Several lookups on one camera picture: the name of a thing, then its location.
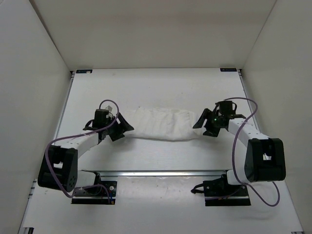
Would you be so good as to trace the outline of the white pleated skirt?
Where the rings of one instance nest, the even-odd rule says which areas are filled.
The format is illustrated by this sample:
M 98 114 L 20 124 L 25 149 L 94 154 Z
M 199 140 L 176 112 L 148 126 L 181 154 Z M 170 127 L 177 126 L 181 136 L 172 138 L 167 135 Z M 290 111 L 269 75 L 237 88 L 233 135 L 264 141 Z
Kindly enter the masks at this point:
M 144 108 L 123 114 L 127 122 L 134 128 L 127 135 L 135 138 L 184 141 L 198 138 L 201 129 L 194 129 L 198 114 L 180 109 Z

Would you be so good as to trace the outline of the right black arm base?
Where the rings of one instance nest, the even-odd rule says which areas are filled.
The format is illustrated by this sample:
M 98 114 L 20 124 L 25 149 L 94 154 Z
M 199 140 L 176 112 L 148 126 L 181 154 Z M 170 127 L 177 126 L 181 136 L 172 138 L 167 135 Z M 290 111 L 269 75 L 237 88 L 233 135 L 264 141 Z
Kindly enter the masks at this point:
M 203 194 L 206 207 L 251 206 L 248 190 L 243 185 L 230 185 L 226 174 L 204 180 L 191 189 L 192 194 Z

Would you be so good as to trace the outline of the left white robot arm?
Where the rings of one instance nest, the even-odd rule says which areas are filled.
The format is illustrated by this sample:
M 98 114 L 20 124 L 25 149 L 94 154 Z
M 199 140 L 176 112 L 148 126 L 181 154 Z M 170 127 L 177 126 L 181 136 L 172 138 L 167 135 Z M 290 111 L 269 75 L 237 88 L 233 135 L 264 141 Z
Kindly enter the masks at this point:
M 97 109 L 94 118 L 86 123 L 83 130 L 86 133 L 62 137 L 61 140 L 67 140 L 62 145 L 48 146 L 39 170 L 40 187 L 60 190 L 68 195 L 78 181 L 78 159 L 107 136 L 116 141 L 123 138 L 125 132 L 133 131 L 134 127 L 121 113 L 114 116 L 108 109 Z

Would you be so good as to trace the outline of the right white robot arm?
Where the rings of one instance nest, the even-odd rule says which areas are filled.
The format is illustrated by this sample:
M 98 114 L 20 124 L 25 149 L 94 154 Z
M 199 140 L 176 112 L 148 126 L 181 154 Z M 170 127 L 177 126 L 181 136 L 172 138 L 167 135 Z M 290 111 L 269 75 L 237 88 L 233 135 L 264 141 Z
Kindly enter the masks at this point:
M 249 123 L 248 117 L 237 114 L 237 104 L 231 100 L 219 101 L 215 108 L 203 110 L 194 129 L 205 128 L 204 136 L 217 137 L 221 129 L 234 135 L 232 147 L 232 169 L 226 172 L 226 178 L 218 184 L 219 191 L 230 195 L 236 185 L 247 185 L 260 181 L 283 181 L 286 177 L 284 145 L 279 138 L 270 138 Z M 244 167 L 235 166 L 235 148 L 237 141 L 246 148 Z

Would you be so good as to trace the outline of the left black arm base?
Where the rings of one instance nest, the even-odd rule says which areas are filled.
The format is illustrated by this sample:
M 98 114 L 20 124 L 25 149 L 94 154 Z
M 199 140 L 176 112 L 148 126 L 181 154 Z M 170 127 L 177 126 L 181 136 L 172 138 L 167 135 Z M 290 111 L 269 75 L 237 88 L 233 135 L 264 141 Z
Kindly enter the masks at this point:
M 101 184 L 107 189 L 108 193 L 106 193 L 103 187 L 93 187 L 87 189 L 78 187 L 74 190 L 75 196 L 72 198 L 71 204 L 115 205 L 117 195 L 117 180 L 102 177 L 99 172 L 88 171 L 88 173 L 94 174 L 94 184 Z

